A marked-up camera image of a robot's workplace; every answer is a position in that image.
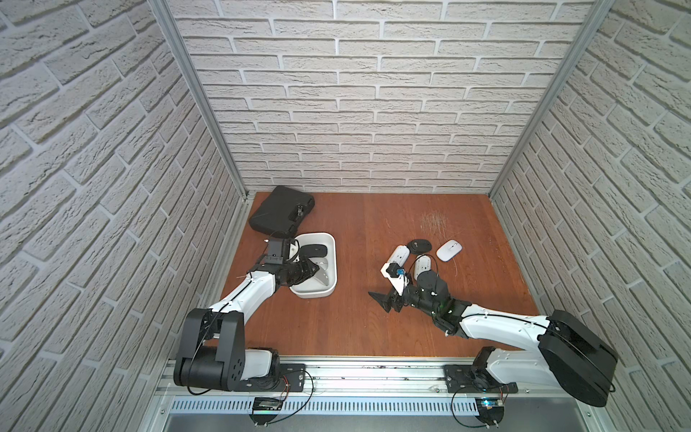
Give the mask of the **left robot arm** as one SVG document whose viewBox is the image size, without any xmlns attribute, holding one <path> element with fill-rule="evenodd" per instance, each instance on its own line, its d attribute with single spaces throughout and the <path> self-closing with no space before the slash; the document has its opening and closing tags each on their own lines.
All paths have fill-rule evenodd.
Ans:
<svg viewBox="0 0 691 432">
<path fill-rule="evenodd" d="M 183 325 L 174 382 L 192 395 L 210 390 L 272 391 L 286 387 L 280 357 L 272 348 L 247 348 L 245 325 L 259 306 L 282 286 L 321 275 L 309 258 L 253 266 L 244 281 L 214 305 L 193 309 Z"/>
</svg>

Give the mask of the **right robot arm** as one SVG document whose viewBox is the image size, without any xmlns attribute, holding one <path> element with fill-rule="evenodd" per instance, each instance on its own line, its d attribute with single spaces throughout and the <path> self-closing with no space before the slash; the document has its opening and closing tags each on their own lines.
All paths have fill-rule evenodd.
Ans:
<svg viewBox="0 0 691 432">
<path fill-rule="evenodd" d="M 447 283 L 433 270 L 417 277 L 397 268 L 384 271 L 388 293 L 371 293 L 385 311 L 415 308 L 447 336 L 489 340 L 468 372 L 480 391 L 510 383 L 557 386 L 578 401 L 597 408 L 615 392 L 619 356 L 568 311 L 519 315 L 494 311 L 451 297 Z"/>
</svg>

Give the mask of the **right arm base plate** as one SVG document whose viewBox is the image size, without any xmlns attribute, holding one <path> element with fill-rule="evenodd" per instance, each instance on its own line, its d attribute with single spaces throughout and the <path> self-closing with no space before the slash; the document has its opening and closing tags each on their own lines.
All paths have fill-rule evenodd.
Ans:
<svg viewBox="0 0 691 432">
<path fill-rule="evenodd" d="M 443 372 L 448 393 L 518 393 L 516 383 L 500 383 L 488 372 L 473 365 L 444 365 Z"/>
</svg>

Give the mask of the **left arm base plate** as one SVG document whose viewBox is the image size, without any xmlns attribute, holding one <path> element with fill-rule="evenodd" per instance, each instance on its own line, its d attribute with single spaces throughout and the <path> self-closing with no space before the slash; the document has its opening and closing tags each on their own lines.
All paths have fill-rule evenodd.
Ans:
<svg viewBox="0 0 691 432">
<path fill-rule="evenodd" d="M 298 392 L 302 393 L 306 378 L 305 364 L 280 364 L 268 377 L 241 381 L 235 392 Z"/>
</svg>

